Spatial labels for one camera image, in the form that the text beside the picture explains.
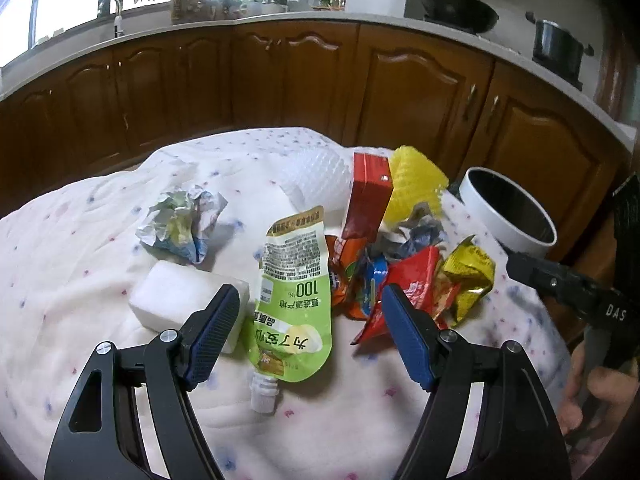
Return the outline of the right hand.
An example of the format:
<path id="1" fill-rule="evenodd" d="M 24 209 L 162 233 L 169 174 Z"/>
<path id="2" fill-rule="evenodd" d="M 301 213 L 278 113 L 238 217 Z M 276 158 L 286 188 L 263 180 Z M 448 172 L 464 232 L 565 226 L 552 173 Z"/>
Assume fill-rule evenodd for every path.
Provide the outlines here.
<path id="1" fill-rule="evenodd" d="M 598 440 L 610 436 L 620 426 L 639 389 L 639 372 L 637 365 L 632 367 L 630 374 L 597 366 L 584 378 L 585 360 L 585 343 L 581 342 L 570 358 L 572 367 L 558 411 L 558 421 L 564 436 L 580 426 L 584 413 L 577 404 L 577 396 L 582 386 L 586 386 L 589 393 L 606 407 L 604 414 L 589 424 L 591 439 Z"/>

